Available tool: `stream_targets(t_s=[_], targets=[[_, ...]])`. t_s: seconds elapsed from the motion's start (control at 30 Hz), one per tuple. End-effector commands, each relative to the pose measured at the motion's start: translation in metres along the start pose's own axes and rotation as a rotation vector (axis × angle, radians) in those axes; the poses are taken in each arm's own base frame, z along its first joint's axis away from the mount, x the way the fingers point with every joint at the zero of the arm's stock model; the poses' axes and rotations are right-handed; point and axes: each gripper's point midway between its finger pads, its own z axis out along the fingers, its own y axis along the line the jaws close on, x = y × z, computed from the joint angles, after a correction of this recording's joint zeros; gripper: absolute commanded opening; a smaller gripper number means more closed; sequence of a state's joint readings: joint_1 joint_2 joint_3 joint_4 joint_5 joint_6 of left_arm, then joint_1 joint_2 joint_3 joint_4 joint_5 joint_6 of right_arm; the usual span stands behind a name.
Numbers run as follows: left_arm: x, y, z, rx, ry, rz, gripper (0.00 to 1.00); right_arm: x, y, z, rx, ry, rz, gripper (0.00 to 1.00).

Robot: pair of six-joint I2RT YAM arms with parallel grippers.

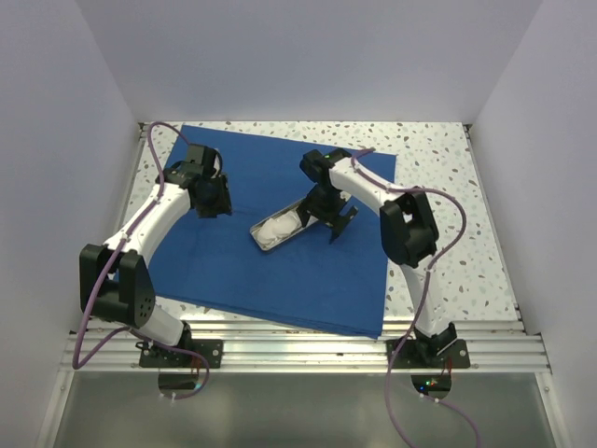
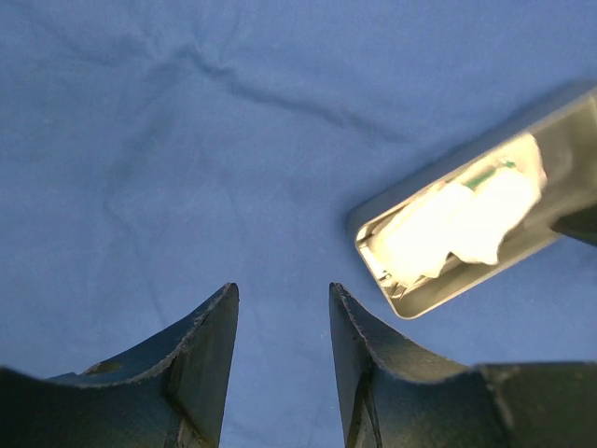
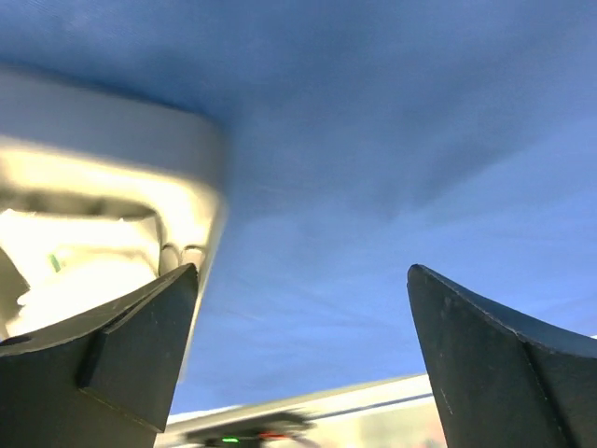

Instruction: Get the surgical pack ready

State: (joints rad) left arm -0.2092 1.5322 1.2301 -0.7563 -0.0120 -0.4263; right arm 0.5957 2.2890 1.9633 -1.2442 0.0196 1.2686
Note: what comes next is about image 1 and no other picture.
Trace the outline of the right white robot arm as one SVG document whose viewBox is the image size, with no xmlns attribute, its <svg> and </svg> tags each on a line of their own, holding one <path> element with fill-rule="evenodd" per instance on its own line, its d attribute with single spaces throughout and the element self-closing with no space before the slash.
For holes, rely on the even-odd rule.
<svg viewBox="0 0 597 448">
<path fill-rule="evenodd" d="M 426 193 L 420 188 L 399 187 L 374 174 L 342 148 L 326 155 L 312 150 L 303 155 L 299 167 L 314 183 L 298 206 L 302 226 L 315 218 L 331 229 L 330 240 L 335 241 L 357 213 L 355 207 L 346 214 L 341 212 L 347 204 L 344 193 L 379 217 L 382 249 L 402 271 L 416 307 L 412 351 L 424 365 L 438 365 L 448 356 L 457 335 L 431 271 L 439 231 Z"/>
</svg>

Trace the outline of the metal instrument tray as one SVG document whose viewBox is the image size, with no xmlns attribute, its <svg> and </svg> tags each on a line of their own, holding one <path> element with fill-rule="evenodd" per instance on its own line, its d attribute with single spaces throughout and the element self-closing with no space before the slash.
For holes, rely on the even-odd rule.
<svg viewBox="0 0 597 448">
<path fill-rule="evenodd" d="M 301 204 L 302 200 L 291 203 L 250 228 L 249 234 L 262 252 L 272 251 L 319 223 L 317 218 L 310 217 L 307 224 L 302 225 L 298 214 Z"/>
</svg>

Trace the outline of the blue surgical drape cloth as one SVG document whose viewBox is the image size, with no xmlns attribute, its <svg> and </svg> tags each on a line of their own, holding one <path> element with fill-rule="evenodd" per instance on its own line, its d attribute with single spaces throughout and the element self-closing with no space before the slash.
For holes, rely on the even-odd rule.
<svg viewBox="0 0 597 448">
<path fill-rule="evenodd" d="M 312 188 L 299 164 L 312 145 L 267 136 L 186 126 L 170 162 L 191 143 L 219 150 L 232 212 L 181 217 L 150 264 L 164 298 L 348 336 L 377 338 L 385 310 L 387 258 L 380 221 L 366 206 L 342 235 L 315 224 L 271 251 L 250 229 Z"/>
</svg>

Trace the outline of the white gauze pad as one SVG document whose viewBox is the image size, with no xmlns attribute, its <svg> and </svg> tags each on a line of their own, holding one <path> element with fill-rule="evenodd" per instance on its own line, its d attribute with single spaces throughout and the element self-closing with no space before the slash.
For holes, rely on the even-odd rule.
<svg viewBox="0 0 597 448">
<path fill-rule="evenodd" d="M 257 241 L 264 246 L 273 246 L 288 237 L 301 226 L 295 211 L 269 218 L 257 232 Z"/>
</svg>

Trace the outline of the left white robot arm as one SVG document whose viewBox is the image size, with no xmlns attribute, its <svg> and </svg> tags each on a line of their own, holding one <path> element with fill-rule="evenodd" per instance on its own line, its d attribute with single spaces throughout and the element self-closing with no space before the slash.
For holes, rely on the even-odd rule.
<svg viewBox="0 0 597 448">
<path fill-rule="evenodd" d="M 189 211 L 200 218 L 231 214 L 222 164 L 216 149 L 189 145 L 183 160 L 158 175 L 131 219 L 104 243 L 86 245 L 79 255 L 84 316 L 118 323 L 161 343 L 161 355 L 176 367 L 193 358 L 194 344 L 183 336 L 183 321 L 156 304 L 148 267 L 164 237 Z"/>
</svg>

